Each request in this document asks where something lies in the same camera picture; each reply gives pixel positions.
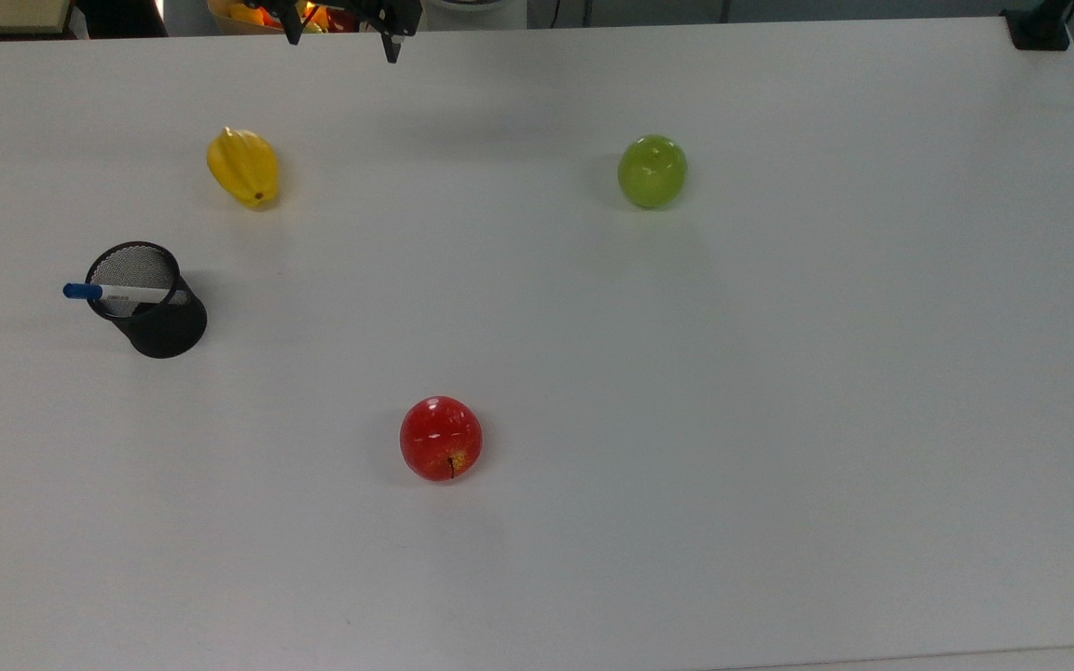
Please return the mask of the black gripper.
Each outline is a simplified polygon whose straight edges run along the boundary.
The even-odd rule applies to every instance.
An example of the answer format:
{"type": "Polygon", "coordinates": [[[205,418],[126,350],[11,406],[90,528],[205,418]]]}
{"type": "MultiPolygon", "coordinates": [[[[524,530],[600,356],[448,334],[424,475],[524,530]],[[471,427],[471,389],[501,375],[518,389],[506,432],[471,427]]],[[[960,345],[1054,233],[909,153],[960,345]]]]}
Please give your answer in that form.
{"type": "MultiPolygon", "coordinates": [[[[398,63],[406,35],[417,33],[422,5],[420,1],[350,1],[349,12],[363,24],[380,33],[388,63],[398,63]]],[[[268,1],[268,16],[279,21],[287,42],[297,46],[304,25],[296,1],[268,1]]]]}

